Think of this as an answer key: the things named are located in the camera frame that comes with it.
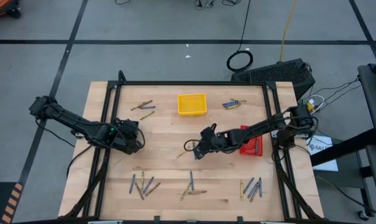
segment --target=red container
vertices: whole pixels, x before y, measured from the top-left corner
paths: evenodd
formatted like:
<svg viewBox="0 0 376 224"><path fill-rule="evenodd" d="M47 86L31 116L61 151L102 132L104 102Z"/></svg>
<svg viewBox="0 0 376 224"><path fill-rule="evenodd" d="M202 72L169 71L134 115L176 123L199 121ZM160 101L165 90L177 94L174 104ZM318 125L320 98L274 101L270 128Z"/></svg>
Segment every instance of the red container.
<svg viewBox="0 0 376 224"><path fill-rule="evenodd" d="M246 129L248 126L241 125L240 129ZM244 144L239 149L239 154L248 156L263 156L263 136L255 137Z"/></svg>

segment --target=white paper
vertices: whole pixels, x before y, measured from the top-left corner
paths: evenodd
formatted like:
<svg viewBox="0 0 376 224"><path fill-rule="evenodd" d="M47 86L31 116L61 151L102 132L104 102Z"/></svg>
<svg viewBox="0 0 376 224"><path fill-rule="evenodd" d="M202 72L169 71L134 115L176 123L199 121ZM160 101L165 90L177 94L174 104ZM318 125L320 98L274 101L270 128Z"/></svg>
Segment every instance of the white paper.
<svg viewBox="0 0 376 224"><path fill-rule="evenodd" d="M311 155L321 152L324 149L327 149L332 146L332 139L330 137L324 137L324 136L315 136L311 140L310 144L308 144L308 150ZM337 167L337 162L336 160L332 160L329 162L325 162L324 164L320 164L318 166L313 167L314 170L324 170L324 171L335 171L338 172L339 168Z"/></svg>

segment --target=wooden tabletop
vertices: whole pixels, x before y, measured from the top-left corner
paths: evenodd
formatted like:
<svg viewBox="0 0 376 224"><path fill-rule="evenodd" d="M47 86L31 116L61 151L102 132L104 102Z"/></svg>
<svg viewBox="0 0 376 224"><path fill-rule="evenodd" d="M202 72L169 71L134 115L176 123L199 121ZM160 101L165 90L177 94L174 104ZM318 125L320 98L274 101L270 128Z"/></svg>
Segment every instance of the wooden tabletop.
<svg viewBox="0 0 376 224"><path fill-rule="evenodd" d="M277 83L282 111L296 105L291 83ZM83 117L99 121L105 98L106 82L92 82L88 92ZM201 116L180 116L177 112L177 95L205 93L207 113ZM275 112L271 92L271 107ZM222 103L231 97L244 98L239 108L225 110ZM108 120L114 95L111 96ZM155 113L140 121L151 110L130 109L141 102L153 100ZM217 123L217 131L239 128L241 124L253 125L266 119L265 102L260 86L139 86L126 85L121 88L117 117L139 121L146 145L138 153L126 155L112 150L106 179L101 219L110 220L153 220L159 215L161 220L202 220L235 221L242 216L245 221L282 221L280 191L276 170L271 160L271 139L263 136L263 157L211 153L196 161L192 152L185 153L183 144L188 139L200 139L200 132L212 123ZM296 144L306 148L304 140ZM74 156L87 147L86 140L78 140ZM59 215L65 215L75 205L87 188L88 176L94 150L79 157L70 169ZM314 180L311 161L302 149L290 150L296 186L313 210L323 217L321 203ZM154 176L151 186L161 185L145 200L141 200L136 188L129 194L133 174L137 183L141 182L141 171L145 171L145 184ZM200 195L180 196L190 180L190 170L194 176L196 190L207 190ZM244 186L254 177L261 177L263 197L258 195L252 203L244 197L240 200L240 180ZM291 194L286 189L290 216L294 217ZM96 191L92 197L95 204Z"/></svg>

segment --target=concrete floor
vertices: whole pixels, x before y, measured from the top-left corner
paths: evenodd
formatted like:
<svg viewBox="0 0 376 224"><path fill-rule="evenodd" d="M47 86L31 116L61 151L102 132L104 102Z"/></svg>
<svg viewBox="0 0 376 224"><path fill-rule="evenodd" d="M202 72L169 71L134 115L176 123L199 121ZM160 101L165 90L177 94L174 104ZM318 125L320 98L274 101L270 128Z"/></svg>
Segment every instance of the concrete floor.
<svg viewBox="0 0 376 224"><path fill-rule="evenodd" d="M62 79L56 97L62 106L77 114L83 113L90 82L115 80L119 69L128 80L230 79L232 73L225 62L237 44L75 44L65 52L85 1L23 0L20 19L0 18L0 40L39 40L0 44L0 181L18 181L37 129L27 109L35 96L49 94L57 72ZM75 39L237 40L247 2L227 7L216 1L213 8L196 11L193 0L132 0L122 6L116 6L113 0L88 0ZM376 0L355 2L376 40ZM292 3L293 0L253 0L245 39L281 40ZM348 0L298 1L286 39L367 40ZM65 41L46 44L40 40ZM275 63L279 58L278 44L243 45L244 48L254 55L252 68ZM59 73L64 54L70 55L63 73L62 67ZM349 82L355 79L357 66L376 62L369 45L355 44L287 45L284 60L295 58L311 64L317 81L314 91ZM245 59L237 58L234 64L244 65ZM339 139L372 127L361 88L346 94L317 117L321 130ZM53 121L46 127L74 142L67 128ZM51 134L43 134L15 222L57 217L72 151ZM370 184L375 198L372 181ZM325 217L361 222L356 215L360 207L323 183L318 187ZM344 190L361 200L359 190ZM367 223L376 223L376 218Z"/></svg>

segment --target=yellow plastic tray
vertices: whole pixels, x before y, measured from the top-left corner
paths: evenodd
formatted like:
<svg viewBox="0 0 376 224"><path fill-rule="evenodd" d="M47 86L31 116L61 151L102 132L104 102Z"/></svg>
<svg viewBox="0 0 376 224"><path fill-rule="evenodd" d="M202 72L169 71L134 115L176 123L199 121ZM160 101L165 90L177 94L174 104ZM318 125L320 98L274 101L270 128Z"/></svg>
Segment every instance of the yellow plastic tray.
<svg viewBox="0 0 376 224"><path fill-rule="evenodd" d="M180 115L202 115L207 112L206 94L178 95L178 113Z"/></svg>

